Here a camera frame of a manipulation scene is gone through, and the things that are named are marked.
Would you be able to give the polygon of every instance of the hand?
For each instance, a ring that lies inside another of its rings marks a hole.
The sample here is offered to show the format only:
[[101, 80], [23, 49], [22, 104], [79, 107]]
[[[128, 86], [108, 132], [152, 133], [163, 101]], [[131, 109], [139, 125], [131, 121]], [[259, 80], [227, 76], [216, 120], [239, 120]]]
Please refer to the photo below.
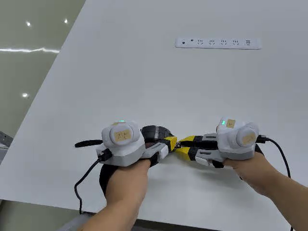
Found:
[[107, 185], [107, 205], [127, 201], [140, 206], [147, 191], [149, 167], [149, 160], [140, 160], [129, 167], [119, 167]]
[[257, 193], [264, 196], [268, 196], [271, 187], [281, 175], [264, 155], [257, 152], [249, 160], [226, 159], [223, 164], [231, 166]]

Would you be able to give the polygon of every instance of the yellow component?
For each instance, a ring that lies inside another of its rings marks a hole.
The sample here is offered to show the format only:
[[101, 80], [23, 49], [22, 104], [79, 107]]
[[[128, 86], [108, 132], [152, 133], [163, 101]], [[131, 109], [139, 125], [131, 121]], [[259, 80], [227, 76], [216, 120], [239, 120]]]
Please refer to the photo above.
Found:
[[177, 143], [178, 138], [176, 136], [169, 136], [169, 137], [164, 138], [164, 140], [170, 141], [170, 149], [171, 149], [171, 151], [173, 151], [174, 148], [175, 148], [175, 145]]
[[182, 157], [184, 160], [191, 160], [188, 156], [188, 151], [190, 147], [182, 147], [175, 150], [177, 154], [179, 154], [180, 157]]
[[194, 137], [195, 137], [195, 136], [186, 137], [186, 138], [184, 138], [183, 140], [180, 140], [180, 142], [182, 142], [182, 141], [193, 141], [193, 140], [194, 140]]

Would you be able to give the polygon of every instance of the right hand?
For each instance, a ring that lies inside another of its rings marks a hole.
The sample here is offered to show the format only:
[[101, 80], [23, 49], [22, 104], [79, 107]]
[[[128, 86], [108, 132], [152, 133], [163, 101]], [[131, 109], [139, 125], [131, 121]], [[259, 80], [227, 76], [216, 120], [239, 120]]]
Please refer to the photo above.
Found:
[[257, 193], [268, 196], [280, 173], [266, 160], [264, 155], [255, 152], [249, 160], [230, 160], [223, 162], [231, 166]]

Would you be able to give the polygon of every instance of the electrical outlet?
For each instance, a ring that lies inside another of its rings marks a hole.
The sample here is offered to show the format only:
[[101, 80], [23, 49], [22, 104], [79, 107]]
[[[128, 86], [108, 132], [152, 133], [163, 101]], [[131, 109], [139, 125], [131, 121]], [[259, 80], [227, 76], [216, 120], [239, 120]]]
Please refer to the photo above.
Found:
[[198, 39], [197, 44], [198, 44], [198, 46], [202, 46], [203, 45], [203, 39]]
[[215, 46], [215, 39], [210, 39], [209, 41], [208, 41], [208, 44], [210, 45], [210, 46]]
[[178, 48], [212, 48], [212, 49], [243, 49], [259, 50], [261, 40], [256, 38], [177, 38], [175, 46]]
[[221, 46], [226, 46], [227, 40], [225, 40], [225, 39], [220, 40], [220, 44], [221, 44]]
[[237, 40], [237, 39], [232, 39], [232, 45], [233, 46], [238, 46], [238, 45], [240, 45], [240, 43], [239, 43], [239, 41]]

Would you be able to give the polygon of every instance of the left hand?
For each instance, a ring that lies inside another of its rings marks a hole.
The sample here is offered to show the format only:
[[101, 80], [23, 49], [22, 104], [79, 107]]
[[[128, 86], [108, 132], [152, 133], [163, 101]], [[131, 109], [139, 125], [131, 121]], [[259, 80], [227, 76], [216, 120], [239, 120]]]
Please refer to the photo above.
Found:
[[107, 204], [130, 201], [141, 205], [148, 185], [149, 160], [140, 160], [129, 167], [119, 167], [107, 184]]

